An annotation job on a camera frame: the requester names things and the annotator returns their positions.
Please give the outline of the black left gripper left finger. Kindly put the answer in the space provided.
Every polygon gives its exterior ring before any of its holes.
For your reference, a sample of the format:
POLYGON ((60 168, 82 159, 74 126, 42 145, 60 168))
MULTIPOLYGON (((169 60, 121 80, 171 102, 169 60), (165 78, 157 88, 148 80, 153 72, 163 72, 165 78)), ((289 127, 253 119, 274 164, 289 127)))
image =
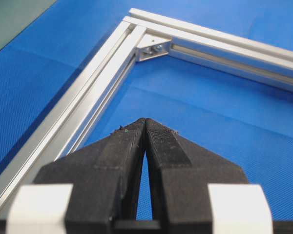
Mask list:
POLYGON ((36 184, 73 184, 65 215, 69 234, 110 234, 114 219, 135 219, 145 119, 44 165, 36 184))

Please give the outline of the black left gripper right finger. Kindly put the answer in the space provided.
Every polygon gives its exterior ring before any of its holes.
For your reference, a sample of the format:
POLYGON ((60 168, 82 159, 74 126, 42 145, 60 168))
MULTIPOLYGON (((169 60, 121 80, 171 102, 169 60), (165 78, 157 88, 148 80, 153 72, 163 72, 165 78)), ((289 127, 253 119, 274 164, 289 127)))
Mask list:
POLYGON ((150 118, 145 127, 153 218, 168 234, 212 233, 208 184, 245 184, 242 168, 150 118))

